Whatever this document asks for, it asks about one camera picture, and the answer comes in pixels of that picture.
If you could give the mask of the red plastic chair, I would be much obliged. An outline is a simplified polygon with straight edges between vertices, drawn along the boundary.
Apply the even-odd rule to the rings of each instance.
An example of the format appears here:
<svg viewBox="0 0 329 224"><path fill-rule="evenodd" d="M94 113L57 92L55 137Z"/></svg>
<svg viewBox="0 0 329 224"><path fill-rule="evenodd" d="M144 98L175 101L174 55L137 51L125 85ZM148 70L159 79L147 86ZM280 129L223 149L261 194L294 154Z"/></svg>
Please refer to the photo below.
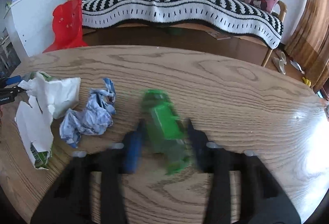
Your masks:
<svg viewBox="0 0 329 224"><path fill-rule="evenodd" d="M55 40L43 53L88 46L82 39L81 5L81 0L69 0L54 9L52 29Z"/></svg>

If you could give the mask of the yellow toy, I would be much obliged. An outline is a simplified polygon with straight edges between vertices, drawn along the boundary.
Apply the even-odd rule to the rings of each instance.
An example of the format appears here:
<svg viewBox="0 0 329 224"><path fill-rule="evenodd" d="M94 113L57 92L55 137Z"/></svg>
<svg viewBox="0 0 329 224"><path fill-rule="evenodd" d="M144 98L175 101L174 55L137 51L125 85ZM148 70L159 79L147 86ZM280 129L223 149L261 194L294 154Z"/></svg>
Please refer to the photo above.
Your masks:
<svg viewBox="0 0 329 224"><path fill-rule="evenodd" d="M305 85L307 85L308 87L311 87L312 82L309 79L307 79L305 77L302 77L302 80L303 80Z"/></svg>

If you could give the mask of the white slippers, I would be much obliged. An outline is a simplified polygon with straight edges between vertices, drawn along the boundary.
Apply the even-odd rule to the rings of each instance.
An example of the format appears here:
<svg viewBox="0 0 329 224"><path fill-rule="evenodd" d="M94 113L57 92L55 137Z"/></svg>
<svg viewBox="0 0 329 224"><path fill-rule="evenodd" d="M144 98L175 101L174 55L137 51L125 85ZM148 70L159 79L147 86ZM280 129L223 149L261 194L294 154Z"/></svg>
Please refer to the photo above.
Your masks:
<svg viewBox="0 0 329 224"><path fill-rule="evenodd" d="M280 72L283 75L286 75L285 65L287 64L287 58L283 51L281 50L276 51L276 57L272 58L272 63L275 65L278 72Z"/></svg>

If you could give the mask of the green box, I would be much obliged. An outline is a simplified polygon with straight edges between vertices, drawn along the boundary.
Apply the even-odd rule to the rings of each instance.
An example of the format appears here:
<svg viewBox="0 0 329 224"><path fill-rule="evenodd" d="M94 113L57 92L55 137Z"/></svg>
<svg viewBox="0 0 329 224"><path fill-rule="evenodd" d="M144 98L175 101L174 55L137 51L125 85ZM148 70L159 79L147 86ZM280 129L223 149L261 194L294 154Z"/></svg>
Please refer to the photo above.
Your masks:
<svg viewBox="0 0 329 224"><path fill-rule="evenodd" d="M152 150L164 156L167 174L185 169L191 160L186 132L169 95L163 90L146 90L141 110Z"/></svg>

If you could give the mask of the white torn paper packaging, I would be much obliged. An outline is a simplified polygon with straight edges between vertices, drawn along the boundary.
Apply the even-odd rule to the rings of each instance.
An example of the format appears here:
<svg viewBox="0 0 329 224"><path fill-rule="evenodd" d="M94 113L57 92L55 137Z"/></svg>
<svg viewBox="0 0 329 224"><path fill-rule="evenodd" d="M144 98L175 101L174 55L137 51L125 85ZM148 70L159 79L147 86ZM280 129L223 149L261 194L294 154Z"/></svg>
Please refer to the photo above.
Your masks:
<svg viewBox="0 0 329 224"><path fill-rule="evenodd" d="M42 71L30 73L18 84L28 101L19 103L15 122L35 169L47 169L52 156L51 124L79 104L80 84L79 77L58 79Z"/></svg>

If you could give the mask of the blue white paper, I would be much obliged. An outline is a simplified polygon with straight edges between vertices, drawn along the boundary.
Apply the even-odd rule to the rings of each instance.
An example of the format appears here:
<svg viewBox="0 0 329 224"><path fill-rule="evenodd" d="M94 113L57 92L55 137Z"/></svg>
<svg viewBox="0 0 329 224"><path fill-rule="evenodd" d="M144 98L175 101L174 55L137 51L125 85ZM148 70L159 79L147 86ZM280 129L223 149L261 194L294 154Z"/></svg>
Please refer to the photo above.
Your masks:
<svg viewBox="0 0 329 224"><path fill-rule="evenodd" d="M102 135L113 125L116 92L111 79L104 78L105 89L91 89L82 111L67 110L59 134L73 148L78 147L82 135Z"/></svg>

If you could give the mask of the white cabinet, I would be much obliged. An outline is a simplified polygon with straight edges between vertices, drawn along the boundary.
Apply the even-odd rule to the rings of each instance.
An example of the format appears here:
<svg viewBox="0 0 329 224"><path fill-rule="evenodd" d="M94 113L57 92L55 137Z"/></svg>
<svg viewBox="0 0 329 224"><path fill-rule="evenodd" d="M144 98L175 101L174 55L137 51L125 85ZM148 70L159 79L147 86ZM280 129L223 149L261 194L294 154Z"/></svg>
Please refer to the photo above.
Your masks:
<svg viewBox="0 0 329 224"><path fill-rule="evenodd" d="M18 0L4 17L11 43L20 60L42 53L55 40L53 11L67 0Z"/></svg>

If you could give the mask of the brown curtain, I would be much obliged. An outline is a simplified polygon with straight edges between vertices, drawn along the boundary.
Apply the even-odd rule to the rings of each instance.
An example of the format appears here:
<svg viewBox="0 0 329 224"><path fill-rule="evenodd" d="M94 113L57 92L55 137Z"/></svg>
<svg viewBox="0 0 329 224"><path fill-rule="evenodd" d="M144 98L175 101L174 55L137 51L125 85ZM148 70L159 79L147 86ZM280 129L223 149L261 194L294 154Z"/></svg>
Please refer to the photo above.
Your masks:
<svg viewBox="0 0 329 224"><path fill-rule="evenodd" d="M328 80L328 7L329 0L307 0L297 28L284 47L300 64L315 92Z"/></svg>

